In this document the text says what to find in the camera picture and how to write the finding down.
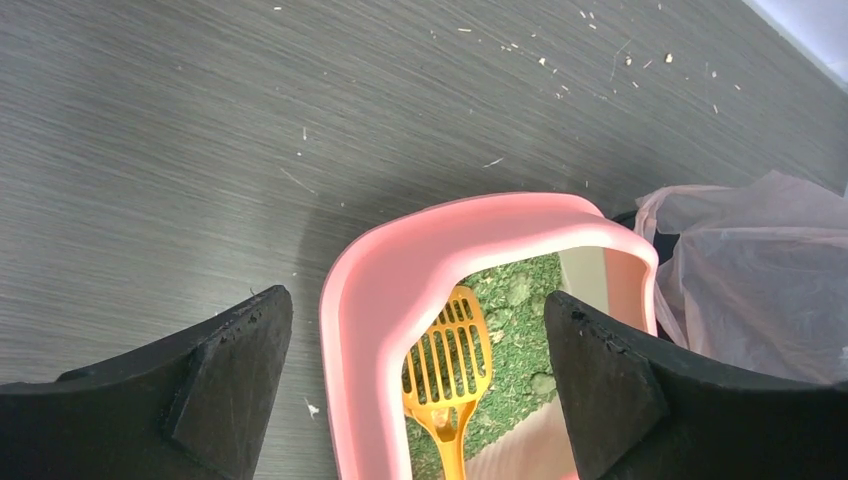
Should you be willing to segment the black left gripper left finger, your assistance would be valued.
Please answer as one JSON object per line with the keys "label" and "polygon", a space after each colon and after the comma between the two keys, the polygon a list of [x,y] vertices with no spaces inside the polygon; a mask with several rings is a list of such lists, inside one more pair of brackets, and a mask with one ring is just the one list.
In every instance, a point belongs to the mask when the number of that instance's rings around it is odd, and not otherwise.
{"label": "black left gripper left finger", "polygon": [[5,479],[250,479],[292,334],[274,285],[49,383],[1,388]]}

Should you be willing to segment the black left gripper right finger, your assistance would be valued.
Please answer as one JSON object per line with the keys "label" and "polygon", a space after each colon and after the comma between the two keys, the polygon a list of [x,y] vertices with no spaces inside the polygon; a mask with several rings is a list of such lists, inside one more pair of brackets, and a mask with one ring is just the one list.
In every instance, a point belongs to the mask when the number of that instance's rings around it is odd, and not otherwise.
{"label": "black left gripper right finger", "polygon": [[843,479],[847,386],[725,364],[557,291],[544,321],[582,479]]}

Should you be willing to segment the dark round trash bin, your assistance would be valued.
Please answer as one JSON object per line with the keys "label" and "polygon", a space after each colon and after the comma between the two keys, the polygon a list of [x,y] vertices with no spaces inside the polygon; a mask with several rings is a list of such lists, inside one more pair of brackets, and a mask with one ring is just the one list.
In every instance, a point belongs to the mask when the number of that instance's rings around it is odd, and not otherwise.
{"label": "dark round trash bin", "polygon": [[[625,228],[636,231],[637,214],[637,210],[631,210],[614,216],[612,220]],[[644,233],[648,235],[656,250],[660,265],[673,257],[674,249],[680,238],[679,234],[661,233],[656,229],[649,230],[647,227],[644,228]]]}

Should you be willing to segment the pink plastic trash bag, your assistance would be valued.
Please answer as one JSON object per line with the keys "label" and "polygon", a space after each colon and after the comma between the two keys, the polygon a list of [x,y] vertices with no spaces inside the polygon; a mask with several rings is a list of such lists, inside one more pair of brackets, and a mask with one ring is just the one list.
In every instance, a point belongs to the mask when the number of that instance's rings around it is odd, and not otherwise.
{"label": "pink plastic trash bag", "polygon": [[680,235],[654,290],[675,344],[782,378],[846,379],[845,198],[771,172],[739,188],[664,187],[637,205],[637,234]]}

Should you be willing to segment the pink litter box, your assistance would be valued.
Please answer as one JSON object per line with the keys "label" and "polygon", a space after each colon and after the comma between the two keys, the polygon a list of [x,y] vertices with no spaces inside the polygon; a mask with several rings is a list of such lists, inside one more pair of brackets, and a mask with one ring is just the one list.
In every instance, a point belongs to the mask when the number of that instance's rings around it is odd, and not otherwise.
{"label": "pink litter box", "polygon": [[403,360],[466,276],[581,247],[604,250],[608,311],[655,334],[658,255],[640,235],[571,194],[511,192],[426,208],[351,243],[319,308],[327,412],[343,479],[412,475]]}

